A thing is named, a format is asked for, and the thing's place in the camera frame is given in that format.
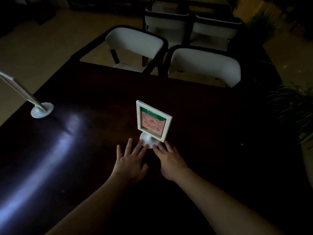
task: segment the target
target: forearm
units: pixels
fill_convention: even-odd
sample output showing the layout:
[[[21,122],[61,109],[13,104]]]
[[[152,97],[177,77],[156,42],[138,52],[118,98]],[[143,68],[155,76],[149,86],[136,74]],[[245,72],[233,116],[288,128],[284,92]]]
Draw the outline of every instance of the forearm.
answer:
[[[109,219],[113,206],[127,188],[127,182],[110,177],[96,192],[62,219],[47,235],[93,234]]]
[[[209,221],[217,235],[282,234],[229,194],[186,169],[176,181]]]

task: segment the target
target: hand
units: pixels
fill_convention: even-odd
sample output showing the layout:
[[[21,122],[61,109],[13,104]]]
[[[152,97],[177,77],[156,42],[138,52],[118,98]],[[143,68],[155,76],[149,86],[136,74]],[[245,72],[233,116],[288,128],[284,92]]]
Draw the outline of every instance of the hand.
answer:
[[[120,177],[122,180],[127,181],[131,185],[141,181],[147,174],[148,165],[145,163],[141,168],[141,160],[143,159],[149,146],[148,144],[146,144],[144,148],[140,151],[143,141],[139,140],[139,143],[131,153],[132,141],[133,140],[131,138],[128,140],[124,156],[120,149],[120,145],[117,146],[117,159],[112,174],[110,176]]]
[[[153,145],[153,150],[161,161],[162,175],[168,180],[177,182],[184,170],[188,169],[188,166],[179,155],[176,147],[172,148],[167,141],[165,141],[165,145],[167,150],[163,148],[161,142],[158,143],[159,149]]]

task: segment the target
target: round white base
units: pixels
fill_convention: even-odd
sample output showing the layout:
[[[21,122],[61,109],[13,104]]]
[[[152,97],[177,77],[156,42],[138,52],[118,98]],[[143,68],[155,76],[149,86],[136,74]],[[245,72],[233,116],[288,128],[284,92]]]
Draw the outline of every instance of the round white base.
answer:
[[[141,133],[140,139],[143,140],[143,143],[142,143],[143,146],[145,146],[146,144],[149,145],[148,147],[149,149],[152,148],[153,144],[157,145],[157,143],[159,142],[159,140],[157,140],[154,137],[151,137],[149,134],[146,134],[144,132]]]
[[[44,111],[44,110],[40,109],[39,107],[35,106],[30,113],[32,115],[32,117],[39,119],[39,118],[43,118],[43,117],[46,117],[47,115],[51,114],[51,112],[54,109],[54,106],[49,102],[44,102],[42,104],[43,104],[43,106],[45,106],[47,108],[47,111]]]

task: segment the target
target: finger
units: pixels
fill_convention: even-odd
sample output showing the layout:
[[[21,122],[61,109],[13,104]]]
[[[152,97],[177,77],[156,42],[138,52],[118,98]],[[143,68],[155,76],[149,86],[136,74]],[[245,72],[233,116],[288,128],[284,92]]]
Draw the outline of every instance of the finger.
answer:
[[[149,145],[146,144],[144,146],[144,148],[140,151],[140,153],[138,154],[138,159],[141,161],[144,157],[144,155],[146,154],[146,151],[148,150]]]
[[[116,147],[116,157],[117,159],[121,159],[123,157],[122,151],[120,149],[120,145]]]
[[[148,169],[149,167],[147,163],[145,163],[140,171],[139,180],[142,180],[147,175]]]
[[[126,149],[125,149],[125,154],[124,154],[124,156],[131,154],[131,143],[132,143],[132,142],[133,142],[133,139],[130,138],[130,139],[128,140],[128,142],[127,142],[127,146],[126,146]]]
[[[179,154],[177,149],[176,149],[176,147],[173,147],[173,151],[174,151],[175,154]]]
[[[157,157],[161,160],[162,156],[164,155],[155,144],[153,144],[152,149],[154,153],[157,155]]]
[[[133,152],[132,152],[131,155],[134,155],[134,156],[137,156],[137,155],[138,155],[138,153],[139,153],[139,151],[140,151],[140,149],[141,149],[142,143],[143,143],[143,140],[140,139],[140,140],[139,140],[139,143],[135,146],[135,148],[134,148],[134,150],[133,150]]]
[[[170,153],[173,153],[174,151],[173,151],[172,147],[170,146],[170,144],[169,144],[167,141],[165,141],[164,143],[165,143],[165,146],[166,146],[167,150],[168,150]]]
[[[163,148],[162,146],[162,143],[161,142],[158,142],[158,147],[159,147],[159,150],[162,152],[162,153],[166,153],[166,150]]]

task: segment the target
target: person's left arm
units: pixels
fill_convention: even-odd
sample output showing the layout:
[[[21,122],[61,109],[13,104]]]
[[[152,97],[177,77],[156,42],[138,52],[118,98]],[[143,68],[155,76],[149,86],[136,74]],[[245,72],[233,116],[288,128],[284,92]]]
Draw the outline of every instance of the person's left arm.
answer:
[[[108,180],[55,225],[47,235],[94,234],[101,229],[110,218],[113,207],[123,192],[129,186],[141,181],[148,171],[147,164],[141,167],[141,160],[148,145],[140,151],[142,146],[140,140],[131,153],[131,143],[132,139],[130,138],[124,156],[120,145],[117,146],[117,160]]]

